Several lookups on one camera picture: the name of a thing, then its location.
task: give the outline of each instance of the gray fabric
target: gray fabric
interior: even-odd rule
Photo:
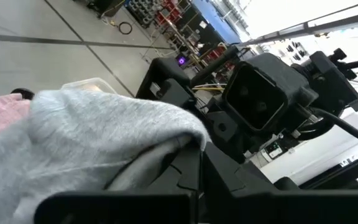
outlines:
[[[163,155],[190,136],[201,149],[209,141],[202,123],[173,105],[42,91],[29,116],[0,134],[0,223],[32,223],[36,206],[56,192],[101,190],[113,179],[112,189],[145,186]]]

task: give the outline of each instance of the concrete floor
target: concrete floor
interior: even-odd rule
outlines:
[[[151,43],[148,35],[151,30],[144,30],[134,24],[132,33],[123,35],[117,28],[98,20],[96,14],[88,10],[83,2],[48,2],[52,7],[44,0],[0,0],[0,34],[59,40],[83,39],[114,44]],[[132,23],[134,18],[122,8],[114,20]],[[155,46],[168,47],[168,44],[161,37]],[[146,51],[145,48],[92,46],[89,49],[84,45],[0,41],[0,95],[8,94],[18,87],[34,92],[54,90],[68,82],[100,77],[119,94],[133,96],[149,67],[142,59],[142,54]],[[149,60],[155,57],[157,54],[154,50],[147,52]]]

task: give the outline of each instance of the yellow wire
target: yellow wire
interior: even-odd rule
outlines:
[[[199,88],[192,88],[192,90],[224,90],[224,88],[219,88],[219,87],[199,87]]]

